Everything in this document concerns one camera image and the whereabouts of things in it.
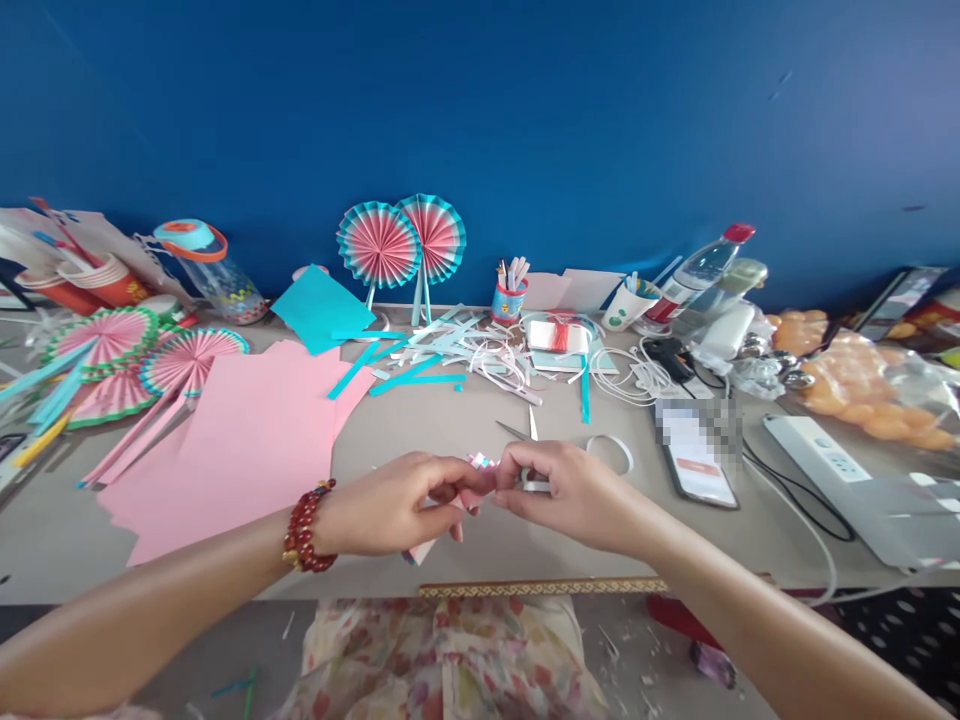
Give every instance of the plastic bottle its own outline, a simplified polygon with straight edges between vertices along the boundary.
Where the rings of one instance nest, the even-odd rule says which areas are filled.
[[[735,223],[719,240],[687,258],[663,284],[660,301],[644,313],[634,327],[653,335],[666,334],[670,322],[723,277],[740,246],[755,232],[752,225]]]

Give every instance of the red beaded bracelet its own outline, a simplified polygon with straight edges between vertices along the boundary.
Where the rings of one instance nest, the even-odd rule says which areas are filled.
[[[333,490],[337,485],[334,479],[323,480],[317,484],[316,490],[304,493],[290,513],[290,524],[287,534],[283,538],[283,561],[293,565],[297,572],[325,572],[333,565],[337,555],[317,555],[314,552],[313,515],[320,498]]]

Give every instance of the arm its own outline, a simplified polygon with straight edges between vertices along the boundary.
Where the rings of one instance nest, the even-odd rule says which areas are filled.
[[[550,478],[552,498],[510,489],[523,467]],[[582,450],[514,443],[504,453],[497,487],[498,506],[653,567],[784,720],[949,717],[870,650]]]
[[[447,530],[462,538],[461,510],[420,508],[428,495],[446,503],[463,487],[491,489],[463,460],[398,458],[323,499],[316,552],[388,555]],[[289,516],[282,511],[146,563],[11,638],[0,646],[0,715],[70,717],[128,701],[201,633],[290,571],[280,559]]]

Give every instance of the floor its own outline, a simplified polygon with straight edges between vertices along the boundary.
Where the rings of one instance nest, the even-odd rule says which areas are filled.
[[[775,720],[745,678],[727,690],[700,676],[687,656],[689,641],[653,622],[641,596],[579,596],[575,605],[587,665],[603,687],[613,717]],[[216,698],[211,694],[256,669],[250,717],[265,718],[280,706],[296,677],[300,639],[313,619],[313,608],[307,601],[246,605],[193,643],[137,702],[160,710],[166,720],[196,720],[195,711],[204,720],[239,720],[246,691]],[[42,614],[39,608],[0,608],[0,640]],[[618,658],[603,633],[616,646]]]

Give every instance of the pencil holder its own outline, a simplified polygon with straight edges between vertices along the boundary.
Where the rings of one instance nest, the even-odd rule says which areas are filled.
[[[520,308],[523,307],[523,298],[527,294],[530,283],[520,282],[519,290],[507,290],[499,282],[493,291],[493,303],[490,305],[490,317],[498,323],[512,325],[520,319]]]
[[[630,292],[626,283],[620,283],[617,294],[610,301],[610,307],[603,314],[601,322],[607,330],[622,332],[630,324],[657,304],[660,292],[650,283],[641,280],[641,295]]]

